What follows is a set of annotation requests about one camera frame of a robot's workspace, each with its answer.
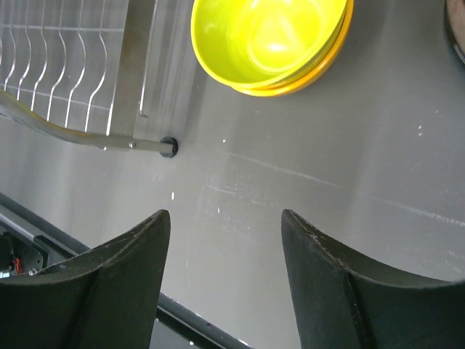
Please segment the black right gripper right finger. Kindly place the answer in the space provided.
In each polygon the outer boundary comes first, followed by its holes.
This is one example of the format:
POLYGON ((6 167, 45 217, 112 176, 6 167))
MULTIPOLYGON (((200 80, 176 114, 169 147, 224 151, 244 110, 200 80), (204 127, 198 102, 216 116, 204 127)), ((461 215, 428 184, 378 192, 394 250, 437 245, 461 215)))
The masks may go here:
POLYGON ((464 282, 386 265, 281 215, 288 283, 303 348, 462 348, 464 282))

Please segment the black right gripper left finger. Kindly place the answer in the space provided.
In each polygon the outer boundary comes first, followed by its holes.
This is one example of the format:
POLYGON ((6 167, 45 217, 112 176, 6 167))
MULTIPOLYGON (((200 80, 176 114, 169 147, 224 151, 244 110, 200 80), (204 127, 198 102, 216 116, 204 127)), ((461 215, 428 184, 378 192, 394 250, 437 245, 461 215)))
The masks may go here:
POLYGON ((170 228, 162 209, 33 276, 1 280, 1 347, 149 348, 170 228))

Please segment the orange bowl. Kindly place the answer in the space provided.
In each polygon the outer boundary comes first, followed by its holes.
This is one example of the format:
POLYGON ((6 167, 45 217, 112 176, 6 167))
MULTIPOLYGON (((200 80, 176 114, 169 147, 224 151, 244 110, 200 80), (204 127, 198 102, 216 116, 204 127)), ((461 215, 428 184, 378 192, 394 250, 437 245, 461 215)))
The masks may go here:
POLYGON ((341 29, 338 36, 333 40, 332 47, 327 49, 325 57, 321 58, 312 70, 307 70, 305 75, 300 76, 299 78, 290 78, 283 86, 280 87, 266 89, 239 89, 233 87, 233 89, 252 97, 279 97, 298 92, 299 90, 316 82, 332 66, 333 62, 339 55, 349 33, 354 8, 355 2, 348 1, 341 29))

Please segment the steel two-tier dish rack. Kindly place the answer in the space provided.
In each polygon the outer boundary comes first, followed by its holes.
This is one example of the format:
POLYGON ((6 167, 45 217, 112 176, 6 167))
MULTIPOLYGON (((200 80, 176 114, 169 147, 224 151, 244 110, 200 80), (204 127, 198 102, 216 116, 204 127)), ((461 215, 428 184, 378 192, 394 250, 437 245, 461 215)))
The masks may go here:
POLYGON ((1 117, 174 157, 196 62, 191 1, 3 1, 1 117))

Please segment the lime green bowl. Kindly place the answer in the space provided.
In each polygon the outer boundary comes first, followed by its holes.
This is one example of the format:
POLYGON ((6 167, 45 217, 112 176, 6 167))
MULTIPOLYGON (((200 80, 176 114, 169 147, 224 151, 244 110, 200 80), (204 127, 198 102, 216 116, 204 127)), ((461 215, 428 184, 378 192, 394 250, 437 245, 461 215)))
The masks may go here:
POLYGON ((193 51, 221 84, 277 84, 320 55, 348 7, 348 1, 194 1, 193 51))

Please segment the dark blue bowl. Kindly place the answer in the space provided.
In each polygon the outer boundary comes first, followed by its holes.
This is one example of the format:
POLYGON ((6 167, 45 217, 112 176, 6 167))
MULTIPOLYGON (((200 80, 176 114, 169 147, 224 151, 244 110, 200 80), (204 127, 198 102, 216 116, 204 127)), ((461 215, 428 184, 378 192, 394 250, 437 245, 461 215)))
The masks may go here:
POLYGON ((464 66, 464 0, 446 0, 445 32, 453 54, 464 66))

